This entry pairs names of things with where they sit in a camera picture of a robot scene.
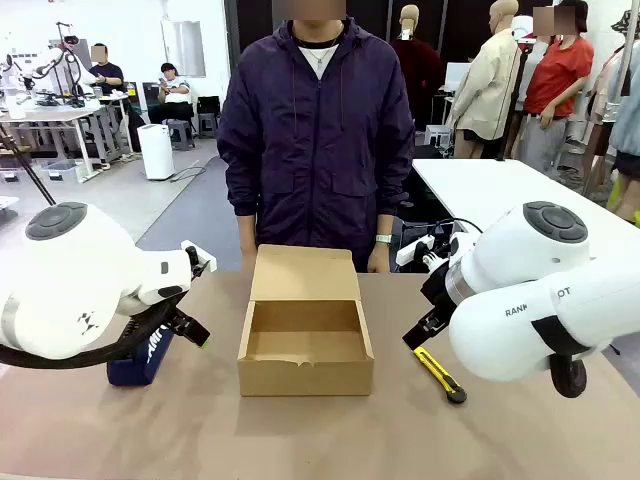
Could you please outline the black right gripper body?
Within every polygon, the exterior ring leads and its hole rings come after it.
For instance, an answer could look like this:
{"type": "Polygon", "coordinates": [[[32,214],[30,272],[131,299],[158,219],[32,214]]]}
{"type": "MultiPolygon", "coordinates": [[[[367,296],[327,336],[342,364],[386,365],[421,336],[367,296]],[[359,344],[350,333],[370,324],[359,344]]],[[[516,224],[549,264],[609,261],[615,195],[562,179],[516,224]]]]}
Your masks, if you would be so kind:
{"type": "Polygon", "coordinates": [[[437,321],[449,321],[457,308],[446,289],[448,271],[449,261],[446,260],[429,275],[421,288],[421,293],[432,305],[428,316],[437,321]]]}

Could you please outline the person's left hand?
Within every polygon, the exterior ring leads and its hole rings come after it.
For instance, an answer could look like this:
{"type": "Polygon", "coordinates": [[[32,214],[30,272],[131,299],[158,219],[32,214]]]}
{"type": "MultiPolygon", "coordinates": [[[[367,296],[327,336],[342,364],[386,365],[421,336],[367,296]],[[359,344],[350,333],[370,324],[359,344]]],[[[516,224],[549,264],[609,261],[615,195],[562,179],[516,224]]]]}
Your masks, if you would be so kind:
{"type": "Polygon", "coordinates": [[[390,245],[377,242],[369,256],[367,263],[368,273],[390,272],[390,245]]]}

